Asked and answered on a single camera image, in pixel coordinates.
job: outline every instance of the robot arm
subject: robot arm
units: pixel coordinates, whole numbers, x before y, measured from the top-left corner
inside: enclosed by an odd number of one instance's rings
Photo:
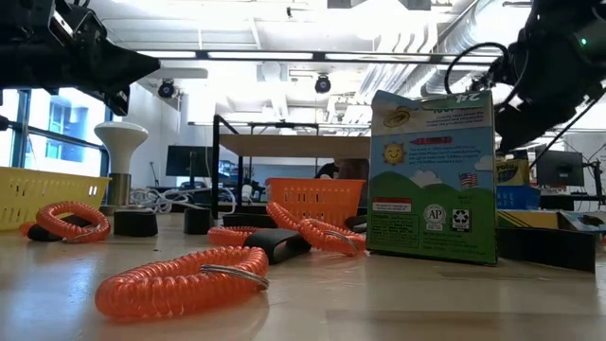
[[[159,60],[118,47],[86,6],[65,0],[3,0],[0,90],[75,87],[128,113],[129,85],[160,68]]]
[[[570,120],[583,102],[595,103],[602,97],[605,18],[606,5],[600,0],[532,2],[518,41],[472,84],[472,90],[497,82],[514,86],[508,100],[495,110],[496,131],[503,138],[501,152],[540,137]],[[517,107],[508,104],[514,95],[523,101]]]

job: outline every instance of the wooden table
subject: wooden table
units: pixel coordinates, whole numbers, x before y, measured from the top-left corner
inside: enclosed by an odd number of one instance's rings
[[[368,136],[221,135],[221,144],[239,156],[364,158]]]
[[[603,340],[606,271],[595,277],[503,260],[498,267],[322,252],[270,269],[269,291],[185,318],[101,316],[105,278],[207,247],[182,216],[156,238],[65,244],[0,234],[0,340]]]

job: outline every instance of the blue box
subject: blue box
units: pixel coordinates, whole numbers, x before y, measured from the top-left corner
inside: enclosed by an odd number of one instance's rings
[[[540,202],[541,191],[531,186],[496,187],[498,209],[537,209]]]

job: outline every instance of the metal key ring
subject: metal key ring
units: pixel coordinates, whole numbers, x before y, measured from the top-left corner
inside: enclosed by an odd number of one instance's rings
[[[335,236],[335,237],[339,238],[340,240],[348,242],[349,245],[351,245],[351,247],[353,247],[356,250],[356,252],[360,251],[360,249],[358,248],[358,245],[356,245],[355,242],[352,242],[348,237],[342,235],[341,233],[332,231],[332,230],[325,231],[324,233],[329,234],[331,236]]]
[[[266,278],[263,278],[252,272],[241,270],[231,266],[204,264],[200,266],[200,272],[213,272],[232,275],[256,282],[261,287],[261,290],[267,290],[267,288],[269,288],[269,280],[267,280]]]
[[[90,236],[93,233],[96,233],[99,230],[101,230],[101,225],[100,224],[98,224],[98,225],[90,225],[90,226],[92,226],[92,228],[88,227],[88,226],[85,227],[85,228],[90,228],[91,229],[90,231],[88,231],[86,233],[82,233],[81,235],[78,235],[78,236],[76,236],[76,237],[74,237],[72,239],[63,238],[62,241],[63,242],[78,242],[78,239],[80,239],[82,237]]]

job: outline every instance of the recycling logo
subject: recycling logo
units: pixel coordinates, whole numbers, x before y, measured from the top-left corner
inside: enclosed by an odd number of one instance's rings
[[[453,214],[453,222],[455,224],[466,224],[470,220],[470,211],[466,209],[458,209]]]
[[[471,229],[470,211],[468,209],[453,209],[453,230],[469,232]]]

